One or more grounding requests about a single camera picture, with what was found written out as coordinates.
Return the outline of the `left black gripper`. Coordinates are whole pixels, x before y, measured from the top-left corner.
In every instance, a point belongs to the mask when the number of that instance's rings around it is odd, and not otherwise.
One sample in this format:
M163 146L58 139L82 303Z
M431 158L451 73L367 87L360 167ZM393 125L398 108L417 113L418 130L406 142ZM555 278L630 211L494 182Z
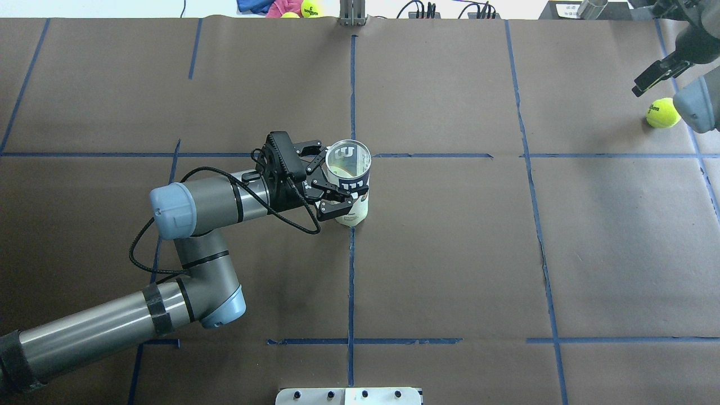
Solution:
M304 172L313 174L326 159L327 147L321 141L306 141L295 144L299 158L312 157L306 163ZM270 166L270 207L274 211L288 211L311 202L304 194L304 186L293 183L280 164ZM353 207L352 194L339 186L324 180L313 180L313 205L319 221L328 221L347 215Z

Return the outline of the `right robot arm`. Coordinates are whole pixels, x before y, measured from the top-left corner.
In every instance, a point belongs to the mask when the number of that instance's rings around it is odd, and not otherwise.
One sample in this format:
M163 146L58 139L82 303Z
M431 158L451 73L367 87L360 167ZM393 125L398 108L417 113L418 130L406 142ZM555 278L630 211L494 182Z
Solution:
M635 20L674 20L687 23L674 39L674 51L653 62L633 80L641 97L663 80L677 78L694 66L709 65L719 56L718 1L630 1ZM700 75L677 91L674 107L695 133L718 130L718 68Z

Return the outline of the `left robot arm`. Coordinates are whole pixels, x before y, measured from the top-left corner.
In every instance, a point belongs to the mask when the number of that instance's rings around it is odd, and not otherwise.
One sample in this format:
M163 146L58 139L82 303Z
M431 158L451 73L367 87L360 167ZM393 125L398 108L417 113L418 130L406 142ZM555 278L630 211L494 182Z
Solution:
M250 158L255 168L230 173L200 166L151 191L152 216L128 249L129 261L160 279L134 292L46 325L2 336L2 398L43 389L58 377L124 349L162 339L198 321L216 329L246 310L221 229L264 216L306 234L350 213L370 190L331 168L334 147L293 143L270 133Z

